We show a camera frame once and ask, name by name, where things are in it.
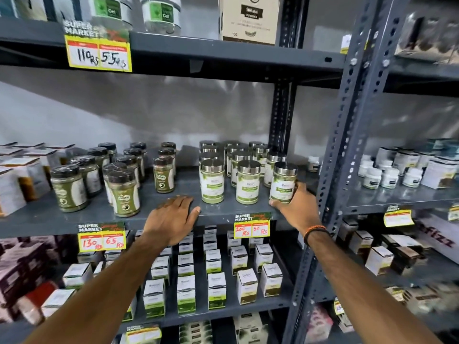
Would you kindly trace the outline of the person's right hand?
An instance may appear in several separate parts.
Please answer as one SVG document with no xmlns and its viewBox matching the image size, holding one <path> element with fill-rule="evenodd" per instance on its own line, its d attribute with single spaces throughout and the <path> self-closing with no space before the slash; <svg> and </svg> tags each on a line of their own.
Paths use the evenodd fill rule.
<svg viewBox="0 0 459 344">
<path fill-rule="evenodd" d="M 324 228 L 319 218 L 316 197 L 307 191 L 305 183 L 296 181 L 290 207 L 290 211 L 282 215 L 301 234 L 302 238 L 312 229 Z"/>
</svg>

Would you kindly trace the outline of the silver-lid green powder jar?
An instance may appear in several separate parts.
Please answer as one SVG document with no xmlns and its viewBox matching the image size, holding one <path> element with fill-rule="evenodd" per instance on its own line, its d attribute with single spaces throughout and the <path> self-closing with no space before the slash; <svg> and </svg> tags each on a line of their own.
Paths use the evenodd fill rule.
<svg viewBox="0 0 459 344">
<path fill-rule="evenodd" d="M 279 161 L 274 164 L 269 199 L 290 203 L 298 174 L 298 166 L 291 162 Z"/>
</svg>

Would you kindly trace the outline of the person's right forearm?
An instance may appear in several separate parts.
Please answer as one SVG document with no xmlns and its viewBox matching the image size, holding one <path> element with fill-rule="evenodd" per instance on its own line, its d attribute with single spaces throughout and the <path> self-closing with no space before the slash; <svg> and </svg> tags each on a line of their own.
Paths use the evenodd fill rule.
<svg viewBox="0 0 459 344">
<path fill-rule="evenodd" d="M 323 272 L 354 330 L 366 344 L 442 344 L 321 228 L 307 232 Z"/>
</svg>

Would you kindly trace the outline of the rows of white green boxes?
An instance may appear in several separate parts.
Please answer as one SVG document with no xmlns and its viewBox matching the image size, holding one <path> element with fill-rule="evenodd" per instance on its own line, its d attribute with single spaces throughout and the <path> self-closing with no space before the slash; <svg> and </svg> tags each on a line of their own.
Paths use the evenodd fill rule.
<svg viewBox="0 0 459 344">
<path fill-rule="evenodd" d="M 151 272 L 148 272 L 136 294 L 135 314 L 132 317 L 128 313 L 125 314 L 125 319 L 120 323 L 118 332 L 125 331 L 129 326 L 141 324 L 158 323 L 161 327 L 170 327 L 202 320 L 234 317 L 248 312 L 264 312 L 289 307 L 293 285 L 288 277 L 283 277 L 280 294 L 276 296 L 265 297 L 260 282 L 255 283 L 254 285 L 257 285 L 255 301 L 241 305 L 237 290 L 239 280 L 233 275 L 230 257 L 227 256 L 225 247 L 221 254 L 222 272 L 220 273 L 207 274 L 203 258 L 194 257 L 196 309 L 193 312 L 178 313 L 177 297 L 182 296 L 185 290 L 177 291 L 177 286 L 180 284 L 177 282 L 177 267 L 173 266 L 169 272 L 170 284 L 164 286 L 165 315 L 147 318 L 143 292 L 147 281 L 152 280 Z"/>
</svg>

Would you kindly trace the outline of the small white brown box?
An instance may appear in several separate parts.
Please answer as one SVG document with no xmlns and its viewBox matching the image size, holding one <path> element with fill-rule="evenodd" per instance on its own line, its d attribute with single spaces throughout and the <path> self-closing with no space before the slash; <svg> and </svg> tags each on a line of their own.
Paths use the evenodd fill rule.
<svg viewBox="0 0 459 344">
<path fill-rule="evenodd" d="M 343 218 L 338 232 L 338 238 L 343 243 L 349 243 L 352 235 L 359 228 L 358 220 L 352 216 Z"/>
<path fill-rule="evenodd" d="M 349 243 L 349 249 L 355 255 L 366 256 L 368 255 L 374 237 L 367 231 L 358 230 L 353 233 Z"/>
<path fill-rule="evenodd" d="M 383 246 L 371 247 L 365 267 L 376 276 L 386 274 L 390 269 L 394 254 Z"/>
</svg>

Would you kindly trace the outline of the group of black-lid jars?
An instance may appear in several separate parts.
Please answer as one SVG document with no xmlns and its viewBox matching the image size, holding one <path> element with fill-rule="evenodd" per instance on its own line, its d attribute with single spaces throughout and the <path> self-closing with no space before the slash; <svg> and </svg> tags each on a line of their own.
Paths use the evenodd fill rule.
<svg viewBox="0 0 459 344">
<path fill-rule="evenodd" d="M 139 188 L 145 179 L 148 154 L 145 143 L 131 143 L 119 156 L 115 143 L 101 143 L 86 155 L 74 156 L 49 171 L 50 183 L 62 212 L 73 213 L 89 205 L 105 186 L 115 216 L 126 218 L 141 209 Z"/>
</svg>

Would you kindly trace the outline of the cluster of small white jars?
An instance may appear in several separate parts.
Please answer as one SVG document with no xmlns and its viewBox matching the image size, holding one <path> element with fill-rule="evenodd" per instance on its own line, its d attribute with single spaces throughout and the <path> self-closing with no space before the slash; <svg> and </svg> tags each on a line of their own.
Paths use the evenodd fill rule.
<svg viewBox="0 0 459 344">
<path fill-rule="evenodd" d="M 358 176 L 361 177 L 361 186 L 370 190 L 395 189 L 398 184 L 409 188 L 418 188 L 423 176 L 423 170 L 418 167 L 419 162 L 417 167 L 409 168 L 406 174 L 400 177 L 399 170 L 393 168 L 393 165 L 376 167 L 375 160 L 369 155 L 363 155 L 358 171 Z"/>
</svg>

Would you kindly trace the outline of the cream boxes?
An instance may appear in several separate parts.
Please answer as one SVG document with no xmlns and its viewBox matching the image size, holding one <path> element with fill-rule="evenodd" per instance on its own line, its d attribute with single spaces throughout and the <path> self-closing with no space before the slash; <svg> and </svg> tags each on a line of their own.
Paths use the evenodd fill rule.
<svg viewBox="0 0 459 344">
<path fill-rule="evenodd" d="M 269 325 L 259 312 L 179 326 L 179 344 L 268 344 Z"/>
</svg>

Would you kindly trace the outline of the dark brown boxes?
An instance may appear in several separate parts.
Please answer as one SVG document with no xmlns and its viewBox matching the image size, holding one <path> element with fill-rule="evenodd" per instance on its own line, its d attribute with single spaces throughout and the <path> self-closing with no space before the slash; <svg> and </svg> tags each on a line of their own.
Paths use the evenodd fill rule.
<svg viewBox="0 0 459 344">
<path fill-rule="evenodd" d="M 423 245 L 413 237 L 402 234 L 382 234 L 381 246 L 393 254 L 391 268 L 401 276 L 413 273 L 414 267 L 426 263 Z"/>
</svg>

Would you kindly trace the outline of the large white box red lettering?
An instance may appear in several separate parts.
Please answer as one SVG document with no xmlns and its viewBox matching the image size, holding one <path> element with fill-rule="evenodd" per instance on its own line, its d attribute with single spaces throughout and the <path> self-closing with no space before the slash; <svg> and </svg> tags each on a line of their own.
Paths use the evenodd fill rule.
<svg viewBox="0 0 459 344">
<path fill-rule="evenodd" d="M 448 213 L 437 209 L 416 211 L 416 239 L 459 265 L 459 219 L 448 220 Z"/>
</svg>

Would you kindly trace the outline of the stack of white brown boxes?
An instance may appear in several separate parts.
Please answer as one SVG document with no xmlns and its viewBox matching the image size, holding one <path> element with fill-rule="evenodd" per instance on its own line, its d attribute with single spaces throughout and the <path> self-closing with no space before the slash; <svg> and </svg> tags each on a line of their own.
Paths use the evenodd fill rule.
<svg viewBox="0 0 459 344">
<path fill-rule="evenodd" d="M 14 171 L 26 202 L 37 201 L 52 190 L 50 171 L 60 165 L 56 149 L 0 146 L 0 167 Z"/>
</svg>

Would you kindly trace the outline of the pile of maroon packets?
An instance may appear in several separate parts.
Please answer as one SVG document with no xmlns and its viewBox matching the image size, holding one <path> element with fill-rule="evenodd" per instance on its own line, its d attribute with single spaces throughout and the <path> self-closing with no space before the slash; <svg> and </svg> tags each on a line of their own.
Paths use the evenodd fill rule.
<svg viewBox="0 0 459 344">
<path fill-rule="evenodd" d="M 70 235 L 0 239 L 0 323 L 44 320 L 41 307 L 58 288 L 51 276 L 72 247 Z"/>
</svg>

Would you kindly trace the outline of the beige powder box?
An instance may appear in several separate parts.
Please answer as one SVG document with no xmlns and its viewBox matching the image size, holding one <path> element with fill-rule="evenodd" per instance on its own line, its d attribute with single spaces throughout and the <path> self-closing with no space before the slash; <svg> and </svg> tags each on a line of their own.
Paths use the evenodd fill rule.
<svg viewBox="0 0 459 344">
<path fill-rule="evenodd" d="M 280 0 L 219 0 L 219 39 L 274 46 Z"/>
</svg>

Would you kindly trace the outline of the large yellow price tag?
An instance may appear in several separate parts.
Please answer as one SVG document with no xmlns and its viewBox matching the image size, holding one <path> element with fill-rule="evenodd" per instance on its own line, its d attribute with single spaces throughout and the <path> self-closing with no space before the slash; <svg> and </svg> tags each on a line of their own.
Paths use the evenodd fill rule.
<svg viewBox="0 0 459 344">
<path fill-rule="evenodd" d="M 128 30 L 71 20 L 62 27 L 71 68 L 132 73 Z"/>
</svg>

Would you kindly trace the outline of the clear gel jar green label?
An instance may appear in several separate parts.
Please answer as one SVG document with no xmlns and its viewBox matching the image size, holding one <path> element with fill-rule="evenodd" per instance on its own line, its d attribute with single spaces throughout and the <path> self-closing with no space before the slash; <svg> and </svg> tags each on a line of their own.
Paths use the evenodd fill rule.
<svg viewBox="0 0 459 344">
<path fill-rule="evenodd" d="M 181 35 L 181 0 L 140 0 L 146 31 Z"/>
<path fill-rule="evenodd" d="M 90 23 L 112 30 L 132 30 L 133 0 L 88 0 Z"/>
</svg>

